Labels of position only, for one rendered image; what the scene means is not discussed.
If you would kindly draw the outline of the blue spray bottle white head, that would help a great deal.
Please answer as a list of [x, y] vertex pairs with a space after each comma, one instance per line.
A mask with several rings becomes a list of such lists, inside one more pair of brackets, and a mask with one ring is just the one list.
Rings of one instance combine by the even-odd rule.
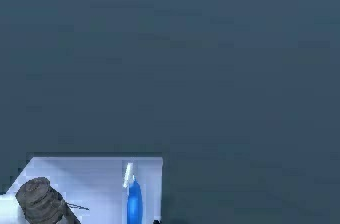
[[126, 224], [142, 224], [142, 192], [134, 174], [133, 162], [128, 162], [126, 165], [123, 187], [127, 190]]

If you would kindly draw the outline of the white box-shaped fixture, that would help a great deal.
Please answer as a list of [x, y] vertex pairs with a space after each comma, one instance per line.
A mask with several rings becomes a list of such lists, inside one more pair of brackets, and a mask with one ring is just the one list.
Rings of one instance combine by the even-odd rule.
[[126, 224], [126, 165], [134, 164], [143, 201], [143, 224], [161, 218], [162, 167], [160, 157], [34, 157], [6, 193], [0, 195], [0, 224], [29, 224], [15, 193], [35, 177], [45, 177], [64, 199], [78, 207], [81, 224]]

